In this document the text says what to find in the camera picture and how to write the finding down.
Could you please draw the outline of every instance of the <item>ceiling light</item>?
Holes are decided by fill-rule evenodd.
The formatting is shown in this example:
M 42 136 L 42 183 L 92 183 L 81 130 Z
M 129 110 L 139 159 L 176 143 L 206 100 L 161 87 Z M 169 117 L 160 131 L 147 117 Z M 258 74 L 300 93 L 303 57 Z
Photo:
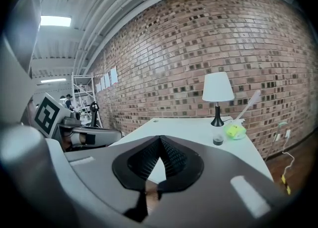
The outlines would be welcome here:
M 64 26 L 69 27 L 71 18 L 59 16 L 41 16 L 41 26 Z
M 41 83 L 55 82 L 55 81 L 66 81 L 66 79 L 45 79 L 42 80 Z

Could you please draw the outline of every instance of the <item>wooden floor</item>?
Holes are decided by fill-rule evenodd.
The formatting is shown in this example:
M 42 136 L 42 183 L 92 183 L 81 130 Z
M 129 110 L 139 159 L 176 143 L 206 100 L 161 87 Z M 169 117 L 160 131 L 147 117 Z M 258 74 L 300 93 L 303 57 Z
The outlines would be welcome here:
M 306 177 L 311 171 L 315 160 L 315 154 L 318 147 L 318 131 L 312 134 L 308 139 L 299 146 L 293 148 L 289 153 L 295 157 L 291 169 L 286 173 L 286 181 L 291 188 L 291 194 L 297 193 L 306 182 Z M 284 173 L 286 166 L 290 164 L 292 158 L 287 154 L 280 155 L 266 162 L 271 172 L 274 182 L 287 194 L 286 188 L 281 181 L 281 175 Z M 150 213 L 159 203 L 156 191 L 157 185 L 151 181 L 146 182 L 147 207 Z

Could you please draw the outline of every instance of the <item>black lamp base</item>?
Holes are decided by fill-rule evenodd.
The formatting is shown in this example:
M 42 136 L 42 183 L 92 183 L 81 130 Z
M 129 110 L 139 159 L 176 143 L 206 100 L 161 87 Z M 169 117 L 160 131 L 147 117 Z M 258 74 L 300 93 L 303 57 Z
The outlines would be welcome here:
M 214 120 L 211 122 L 211 125 L 214 127 L 221 127 L 224 125 L 224 122 L 221 119 L 220 116 L 220 107 L 219 106 L 215 106 L 215 117 Z

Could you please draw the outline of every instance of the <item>table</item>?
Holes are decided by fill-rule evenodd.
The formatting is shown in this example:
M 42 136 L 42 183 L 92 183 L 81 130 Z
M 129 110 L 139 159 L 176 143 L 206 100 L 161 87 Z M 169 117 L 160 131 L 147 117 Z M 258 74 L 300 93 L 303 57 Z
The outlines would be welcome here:
M 128 143 L 140 138 L 155 135 L 167 135 L 204 144 L 212 148 L 219 148 L 236 155 L 247 164 L 273 180 L 265 162 L 257 151 L 254 144 L 246 136 L 241 140 L 225 139 L 223 144 L 216 146 L 213 144 L 213 134 L 219 132 L 220 127 L 213 127 L 210 123 L 214 118 L 153 118 L 140 128 L 131 132 L 121 140 L 112 144 L 110 147 L 118 144 Z M 230 122 L 232 117 L 222 117 L 225 125 Z M 154 183 L 160 183 L 166 180 L 164 165 L 161 159 L 157 162 L 149 178 Z

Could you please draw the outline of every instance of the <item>lamp shade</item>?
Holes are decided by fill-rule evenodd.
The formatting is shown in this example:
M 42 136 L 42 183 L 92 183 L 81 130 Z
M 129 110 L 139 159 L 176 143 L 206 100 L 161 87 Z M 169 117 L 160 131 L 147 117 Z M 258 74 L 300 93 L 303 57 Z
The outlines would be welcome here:
M 202 99 L 209 102 L 224 102 L 234 99 L 226 72 L 205 75 Z

